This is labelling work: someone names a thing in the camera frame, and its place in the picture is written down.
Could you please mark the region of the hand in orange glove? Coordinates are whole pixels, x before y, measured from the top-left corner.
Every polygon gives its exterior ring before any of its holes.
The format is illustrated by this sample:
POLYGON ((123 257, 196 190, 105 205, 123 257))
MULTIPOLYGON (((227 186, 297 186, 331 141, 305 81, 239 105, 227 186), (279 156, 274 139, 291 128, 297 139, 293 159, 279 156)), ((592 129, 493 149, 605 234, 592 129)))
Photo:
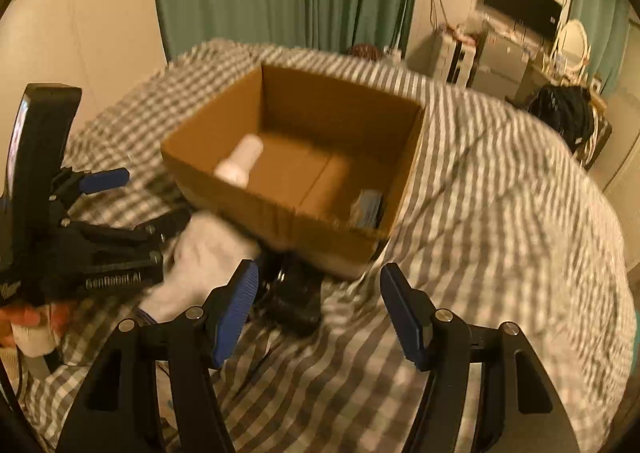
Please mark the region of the hand in orange glove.
MULTIPOLYGON (((50 312, 50 323, 58 337, 62 337, 72 320, 76 303, 54 303, 50 312)), ((14 348, 12 325, 22 325, 26 327, 36 327, 41 323, 42 312, 30 305, 5 306, 0 310, 0 335, 2 348, 14 348)))

